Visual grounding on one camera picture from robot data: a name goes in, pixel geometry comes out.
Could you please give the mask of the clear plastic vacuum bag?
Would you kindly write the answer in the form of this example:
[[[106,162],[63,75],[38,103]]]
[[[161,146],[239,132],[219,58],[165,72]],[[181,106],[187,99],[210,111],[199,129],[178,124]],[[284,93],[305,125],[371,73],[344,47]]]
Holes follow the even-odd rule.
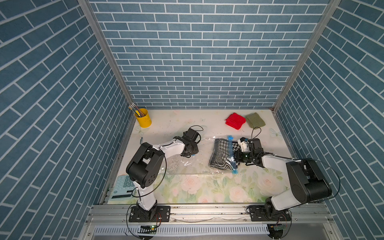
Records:
[[[167,158],[168,167],[163,168],[170,175],[207,175],[207,174],[223,174],[230,173],[237,170],[237,165],[233,161],[233,148],[232,143],[235,140],[229,141],[229,151],[231,157],[232,170],[217,170],[209,167],[209,161],[214,150],[215,139],[227,139],[220,137],[206,137],[198,143],[199,152],[192,155],[190,158],[185,158],[180,155]]]

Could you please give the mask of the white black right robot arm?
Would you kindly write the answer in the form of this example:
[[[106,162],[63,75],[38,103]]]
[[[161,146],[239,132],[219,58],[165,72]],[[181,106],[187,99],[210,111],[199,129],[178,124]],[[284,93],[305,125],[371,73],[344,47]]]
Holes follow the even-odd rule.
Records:
[[[239,163],[273,169],[288,175],[290,187],[266,199],[268,214],[285,211],[303,204],[320,201],[332,195],[332,188],[313,159],[290,159],[265,152],[257,138],[238,140],[242,155]]]

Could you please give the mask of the houndstooth black white scarf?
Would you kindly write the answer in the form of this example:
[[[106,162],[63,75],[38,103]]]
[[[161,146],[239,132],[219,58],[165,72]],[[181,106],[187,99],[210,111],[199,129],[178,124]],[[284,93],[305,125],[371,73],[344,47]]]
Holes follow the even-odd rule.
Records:
[[[227,139],[215,139],[214,150],[209,161],[209,167],[217,170],[232,170],[232,160],[229,151],[229,141]],[[240,165],[241,147],[237,142],[232,143],[233,161],[237,167]]]

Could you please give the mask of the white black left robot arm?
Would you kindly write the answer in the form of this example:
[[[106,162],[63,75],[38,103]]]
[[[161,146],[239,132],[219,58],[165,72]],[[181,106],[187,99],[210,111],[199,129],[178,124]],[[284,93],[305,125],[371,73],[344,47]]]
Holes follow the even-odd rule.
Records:
[[[190,127],[183,132],[181,137],[174,137],[171,141],[163,144],[151,145],[142,143],[126,168],[126,173],[134,182],[138,194],[139,209],[150,212],[157,207],[157,200],[154,196],[153,183],[156,180],[162,163],[167,158],[181,156],[189,158],[199,152],[198,144],[202,137],[201,130],[194,130]]]

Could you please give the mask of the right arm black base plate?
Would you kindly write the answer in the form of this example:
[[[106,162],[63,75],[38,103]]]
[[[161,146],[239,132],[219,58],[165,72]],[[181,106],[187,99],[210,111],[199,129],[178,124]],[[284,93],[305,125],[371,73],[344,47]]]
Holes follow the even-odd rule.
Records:
[[[262,205],[250,205],[246,207],[252,222],[289,222],[292,220],[289,210],[276,211]]]

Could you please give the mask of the olive green knitted scarf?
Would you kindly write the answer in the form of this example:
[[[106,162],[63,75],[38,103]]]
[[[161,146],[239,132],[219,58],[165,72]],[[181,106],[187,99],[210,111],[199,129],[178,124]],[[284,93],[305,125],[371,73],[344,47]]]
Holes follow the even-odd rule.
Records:
[[[245,116],[248,125],[254,129],[256,127],[261,128],[266,125],[265,121],[260,117],[258,113],[252,113]]]

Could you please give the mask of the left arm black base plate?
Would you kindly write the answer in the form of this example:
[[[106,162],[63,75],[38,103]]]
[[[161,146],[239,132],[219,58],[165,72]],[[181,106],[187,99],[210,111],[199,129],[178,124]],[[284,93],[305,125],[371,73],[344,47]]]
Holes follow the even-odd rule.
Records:
[[[150,210],[146,211],[140,206],[134,205],[128,215],[128,221],[130,223],[169,222],[170,214],[170,206],[154,205]]]

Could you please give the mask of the red knitted scarf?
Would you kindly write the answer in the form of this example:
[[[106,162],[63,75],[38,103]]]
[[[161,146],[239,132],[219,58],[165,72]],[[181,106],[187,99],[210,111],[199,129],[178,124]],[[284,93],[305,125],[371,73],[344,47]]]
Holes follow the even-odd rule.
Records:
[[[234,128],[235,130],[239,130],[246,122],[246,118],[237,113],[232,113],[225,121],[226,125]]]

